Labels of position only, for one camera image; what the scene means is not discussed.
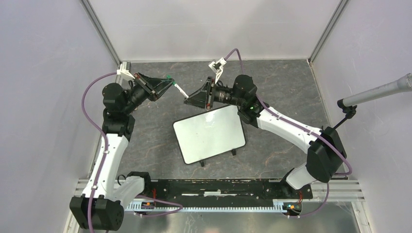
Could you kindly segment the small whiteboard with stand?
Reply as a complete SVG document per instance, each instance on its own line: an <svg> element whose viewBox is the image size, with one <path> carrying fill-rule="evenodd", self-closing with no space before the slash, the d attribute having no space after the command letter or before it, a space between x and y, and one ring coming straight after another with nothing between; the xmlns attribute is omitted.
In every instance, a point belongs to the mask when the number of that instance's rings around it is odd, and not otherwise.
<svg viewBox="0 0 412 233"><path fill-rule="evenodd" d="M238 108L233 105L175 121L172 127L186 165L204 166L204 160L225 152L236 155L246 145Z"/></svg>

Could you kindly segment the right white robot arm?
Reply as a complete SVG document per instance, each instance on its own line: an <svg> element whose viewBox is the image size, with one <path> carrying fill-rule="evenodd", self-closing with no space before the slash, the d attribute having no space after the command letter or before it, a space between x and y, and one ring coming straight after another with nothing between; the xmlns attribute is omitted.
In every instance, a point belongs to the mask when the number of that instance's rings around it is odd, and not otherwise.
<svg viewBox="0 0 412 233"><path fill-rule="evenodd" d="M216 102L236 106L241 121L282 137L306 154L306 162L282 178L280 190L287 198L295 197L307 184L329 182L341 165L348 165L335 127L316 128L281 114L257 96L251 76L237 76L232 87L208 77L201 88L184 100L184 104L203 109L210 109Z"/></svg>

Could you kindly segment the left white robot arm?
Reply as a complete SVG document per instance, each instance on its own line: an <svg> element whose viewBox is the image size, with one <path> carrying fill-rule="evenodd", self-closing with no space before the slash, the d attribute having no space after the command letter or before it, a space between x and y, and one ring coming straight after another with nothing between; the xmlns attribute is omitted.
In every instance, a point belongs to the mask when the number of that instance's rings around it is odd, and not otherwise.
<svg viewBox="0 0 412 233"><path fill-rule="evenodd" d="M130 172L119 188L115 188L115 179L134 130L132 112L146 100L158 100L173 86L174 79L135 73L128 83L128 89L119 83L109 83L102 89L102 126L97 125L82 106L87 120L100 132L102 143L86 187L80 196L71 198L69 208L80 228L91 233L117 231L126 207L136 196L154 196L148 172Z"/></svg>

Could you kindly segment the green whiteboard marker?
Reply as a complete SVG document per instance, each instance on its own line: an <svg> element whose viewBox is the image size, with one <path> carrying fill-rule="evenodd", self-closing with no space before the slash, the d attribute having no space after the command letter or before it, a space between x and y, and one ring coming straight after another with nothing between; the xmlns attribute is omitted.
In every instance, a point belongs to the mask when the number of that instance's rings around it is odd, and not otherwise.
<svg viewBox="0 0 412 233"><path fill-rule="evenodd" d="M188 94L176 83L176 81L173 78L171 78L170 75L167 75L166 78L172 81L173 86L179 90L179 92L184 96L184 98L187 99L189 97Z"/></svg>

